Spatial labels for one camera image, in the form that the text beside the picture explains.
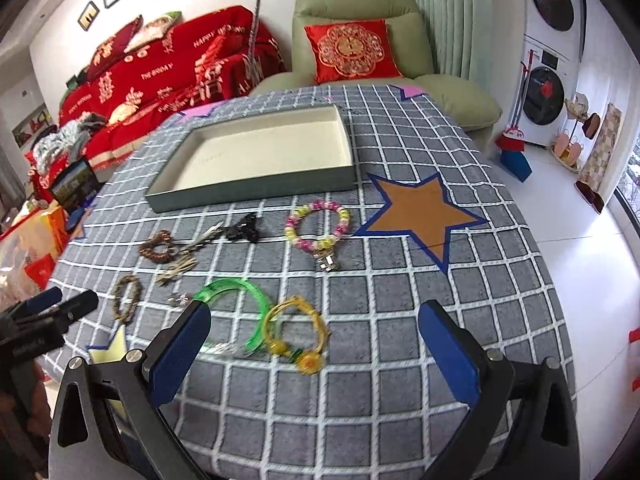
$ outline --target wooden bead bracelet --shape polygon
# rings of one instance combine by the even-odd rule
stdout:
[[[163,253],[155,250],[156,247],[166,247]],[[168,264],[175,259],[178,251],[174,248],[174,239],[167,229],[162,229],[140,246],[140,256],[151,260],[155,264]]]

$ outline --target table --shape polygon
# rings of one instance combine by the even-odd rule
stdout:
[[[191,129],[327,102],[338,106],[356,147],[357,189],[164,214],[146,204],[146,188]],[[418,338],[417,308],[432,298],[486,348],[501,348],[512,360],[556,357],[575,395],[562,309],[525,219],[473,142],[427,95],[402,100],[391,86],[303,88],[234,99],[205,117],[194,115],[169,118],[113,175],[84,224],[86,238],[73,240],[59,260],[50,283],[65,297],[91,288],[100,307],[71,328],[62,350],[46,356],[54,378],[72,356],[87,358],[87,345],[107,343],[116,329],[110,292],[119,277],[135,272],[144,289],[127,327],[130,348],[144,348],[177,319],[180,310],[166,304],[172,292],[194,293],[222,276],[249,278],[274,301],[300,294],[322,311],[332,331],[327,364],[314,376],[263,353],[194,362],[162,412],[194,459],[226,478],[419,478],[466,413]],[[316,198],[350,209],[355,231],[383,204],[367,173],[417,182],[435,171],[458,205],[489,220],[453,233],[446,274],[406,235],[345,239],[338,247],[341,270],[330,274],[318,272],[315,261],[284,238],[288,213]],[[260,217],[260,243],[219,240],[203,248],[198,266],[173,288],[157,286],[159,266],[138,254],[160,229],[193,240],[212,224],[229,224],[251,211]],[[332,221],[328,213],[313,214],[301,234],[326,234]],[[257,319],[251,298],[222,298],[212,310],[212,337],[243,342]],[[289,317],[284,331],[300,346],[314,340],[306,317]],[[510,406],[487,464],[513,416]]]

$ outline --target brown bead bracelet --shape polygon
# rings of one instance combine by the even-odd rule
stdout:
[[[131,297],[131,303],[129,303],[129,306],[124,312],[121,312],[120,305],[122,304],[122,298],[129,283],[133,283],[133,294]],[[113,289],[113,295],[113,304],[111,305],[113,309],[113,319],[127,324],[129,321],[131,321],[133,313],[136,311],[136,307],[140,302],[140,297],[142,296],[142,285],[140,284],[140,280],[135,274],[126,274],[118,280],[118,283]]]
[[[164,253],[155,250],[156,247],[166,247]],[[174,239],[167,229],[162,229],[140,246],[140,256],[151,260],[155,264],[168,264],[175,260],[177,251],[174,250]]]

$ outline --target red sofa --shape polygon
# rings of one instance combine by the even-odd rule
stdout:
[[[176,25],[162,40],[129,53],[71,92],[60,108],[60,126],[83,112],[109,118],[127,96],[135,95],[138,111],[105,126],[82,150],[97,171],[122,163],[170,115],[248,94],[253,87],[246,68],[252,17],[244,7],[233,6]],[[263,78],[284,71],[278,45],[262,24],[256,58]],[[66,155],[60,156],[49,174],[40,175],[31,153],[27,159],[31,181],[44,195],[68,165]]]

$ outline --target dryer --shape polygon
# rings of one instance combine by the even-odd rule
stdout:
[[[533,64],[518,126],[526,142],[548,146],[564,125],[564,98],[571,99],[574,95],[578,64],[528,38],[524,41],[522,57],[525,64],[530,50],[533,50]]]
[[[526,0],[525,36],[578,61],[582,10],[580,0]]]

